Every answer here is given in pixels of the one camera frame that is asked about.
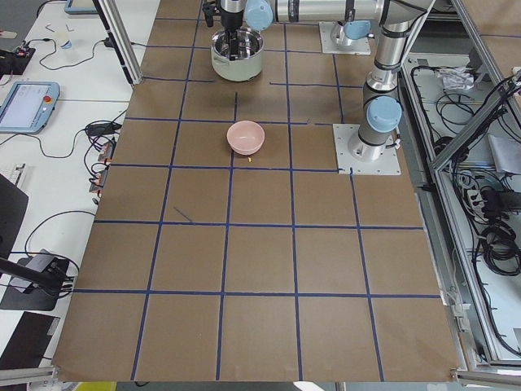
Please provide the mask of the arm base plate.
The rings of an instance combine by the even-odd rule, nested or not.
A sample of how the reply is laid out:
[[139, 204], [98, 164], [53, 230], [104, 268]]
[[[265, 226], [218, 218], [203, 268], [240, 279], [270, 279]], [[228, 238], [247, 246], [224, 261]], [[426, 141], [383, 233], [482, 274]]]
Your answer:
[[370, 55], [371, 22], [369, 20], [355, 20], [353, 22], [321, 21], [318, 26], [323, 53]]
[[401, 175], [401, 168], [389, 134], [381, 146], [369, 146], [359, 139], [358, 124], [333, 124], [335, 152], [340, 174]]

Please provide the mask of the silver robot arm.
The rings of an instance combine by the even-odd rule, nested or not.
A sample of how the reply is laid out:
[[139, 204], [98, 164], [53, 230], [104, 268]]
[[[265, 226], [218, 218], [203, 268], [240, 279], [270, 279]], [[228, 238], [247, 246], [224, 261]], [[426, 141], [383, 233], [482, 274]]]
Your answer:
[[206, 1], [204, 14], [208, 25], [215, 15], [221, 18], [229, 58], [239, 50], [238, 30], [243, 23], [262, 31], [273, 22], [334, 21], [345, 24], [356, 20], [374, 20], [379, 39], [374, 66], [364, 84], [364, 119], [348, 141], [349, 153], [363, 162], [376, 161], [398, 126], [402, 108], [395, 89], [407, 48], [434, 5], [433, 1]]

